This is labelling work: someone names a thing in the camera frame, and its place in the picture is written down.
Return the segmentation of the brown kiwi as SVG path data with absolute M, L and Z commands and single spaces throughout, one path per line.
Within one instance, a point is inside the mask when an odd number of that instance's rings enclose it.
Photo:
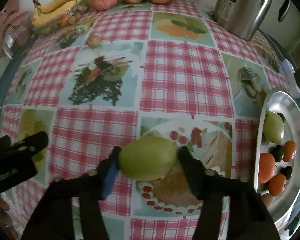
M 266 207 L 269 207 L 271 202 L 273 201 L 273 197 L 269 193 L 265 193 L 261 196 L 261 200 Z

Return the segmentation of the orange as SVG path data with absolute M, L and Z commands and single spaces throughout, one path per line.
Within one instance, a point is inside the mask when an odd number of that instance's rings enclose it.
M 265 184 L 275 175 L 275 159 L 271 153 L 261 153 L 259 159 L 258 182 Z
M 294 141 L 287 141 L 283 146 L 283 161 L 290 162 L 291 160 L 293 160 L 296 156 L 297 149 L 297 144 Z
M 277 197 L 283 193 L 286 186 L 286 177 L 278 173 L 270 180 L 268 191 L 273 197 Z

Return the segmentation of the small dark plum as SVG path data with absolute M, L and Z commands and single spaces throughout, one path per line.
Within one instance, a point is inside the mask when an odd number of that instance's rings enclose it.
M 276 163 L 283 159 L 284 151 L 282 145 L 276 145 L 270 149 L 271 155 L 274 157 Z

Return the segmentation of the large green mango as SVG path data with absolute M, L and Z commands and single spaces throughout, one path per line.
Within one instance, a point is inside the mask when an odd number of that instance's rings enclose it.
M 281 143 L 284 136 L 284 124 L 281 117 L 271 111 L 266 111 L 263 123 L 264 137 L 274 144 Z

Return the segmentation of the small green mango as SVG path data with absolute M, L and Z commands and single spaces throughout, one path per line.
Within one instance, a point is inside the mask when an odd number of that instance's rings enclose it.
M 161 137 L 145 136 L 121 148 L 119 167 L 129 179 L 151 181 L 172 170 L 178 157 L 173 142 Z

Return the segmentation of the blue bed sheet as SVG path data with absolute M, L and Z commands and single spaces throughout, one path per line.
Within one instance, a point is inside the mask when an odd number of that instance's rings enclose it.
M 288 54 L 287 52 L 282 48 L 282 46 L 270 35 L 266 34 L 265 32 L 261 31 L 261 34 L 267 39 L 269 42 L 271 48 L 274 49 L 275 53 L 279 57 L 279 59 L 285 59 L 287 58 Z M 32 48 L 32 45 L 35 41 L 38 41 L 38 37 L 30 38 L 30 42 L 26 46 L 25 49 L 21 50 L 21 53 L 13 59 L 8 65 L 7 68 L 0 80 L 0 108 L 2 108 L 4 104 L 4 96 L 7 96 L 8 89 L 10 87 L 10 84 L 12 83 L 12 80 L 21 64 L 21 61 L 26 56 L 26 49 Z M 294 205 L 294 209 L 292 211 L 292 214 L 289 219 L 289 224 L 292 223 L 292 221 L 295 219 L 295 217 L 300 217 L 300 195 L 297 198 L 296 204 Z

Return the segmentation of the steel round tray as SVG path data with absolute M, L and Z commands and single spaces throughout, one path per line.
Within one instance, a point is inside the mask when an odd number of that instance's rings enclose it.
M 285 90 L 264 101 L 257 133 L 254 188 L 279 226 L 300 195 L 300 108 Z

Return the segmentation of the pink flower bouquet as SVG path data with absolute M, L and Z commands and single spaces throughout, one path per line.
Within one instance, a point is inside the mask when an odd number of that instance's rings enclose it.
M 29 13 L 19 9 L 19 0 L 8 0 L 0 12 L 0 58 L 12 59 L 31 34 Z

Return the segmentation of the small brown longan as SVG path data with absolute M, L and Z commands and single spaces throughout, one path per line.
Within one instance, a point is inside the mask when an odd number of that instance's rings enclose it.
M 97 48 L 99 45 L 102 43 L 102 38 L 100 38 L 98 35 L 91 34 L 87 40 L 86 40 L 86 45 L 89 46 L 90 48 Z

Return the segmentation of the lower banana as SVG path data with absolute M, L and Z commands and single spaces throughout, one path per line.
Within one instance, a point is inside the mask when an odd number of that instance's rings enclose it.
M 71 0 L 49 13 L 43 13 L 43 12 L 39 12 L 38 10 L 36 10 L 36 12 L 33 15 L 32 20 L 31 20 L 32 25 L 35 28 L 43 27 L 43 26 L 47 25 L 48 23 L 50 23 L 52 20 L 55 20 L 55 19 L 61 17 L 62 15 L 65 15 L 71 9 L 73 9 L 75 6 L 79 5 L 82 1 L 83 0 Z

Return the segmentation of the glass fruit bowl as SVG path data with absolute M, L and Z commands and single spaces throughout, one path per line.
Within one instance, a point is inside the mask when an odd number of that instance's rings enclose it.
M 52 20 L 47 25 L 40 28 L 35 28 L 33 26 L 33 31 L 38 35 L 49 36 L 69 25 L 68 21 L 70 18 L 70 25 L 78 22 L 78 20 L 82 18 L 83 15 L 89 10 L 89 7 L 90 6 L 88 5 L 88 3 L 86 1 L 83 1 L 82 3 L 71 9 L 68 13 L 55 20 Z

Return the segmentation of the white power strip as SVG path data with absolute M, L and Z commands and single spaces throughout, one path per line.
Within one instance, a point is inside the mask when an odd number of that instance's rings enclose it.
M 295 70 L 293 65 L 287 59 L 284 59 L 281 62 L 281 68 L 288 82 L 291 95 L 296 99 L 300 98 L 300 88 L 298 87 L 294 77 Z

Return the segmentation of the checkered fruit tablecloth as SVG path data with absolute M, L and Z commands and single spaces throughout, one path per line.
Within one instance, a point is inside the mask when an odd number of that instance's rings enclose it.
M 261 33 L 244 41 L 184 1 L 91 11 L 39 38 L 3 104 L 2 135 L 50 135 L 38 174 L 4 193 L 18 231 L 54 178 L 79 177 L 143 135 L 187 146 L 228 178 L 249 176 L 263 100 L 289 90 L 272 55 Z

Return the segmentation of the steel thermos jug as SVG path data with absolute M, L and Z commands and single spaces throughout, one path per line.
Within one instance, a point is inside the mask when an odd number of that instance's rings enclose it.
M 230 33 L 249 41 L 269 11 L 272 0 L 217 0 L 213 20 Z

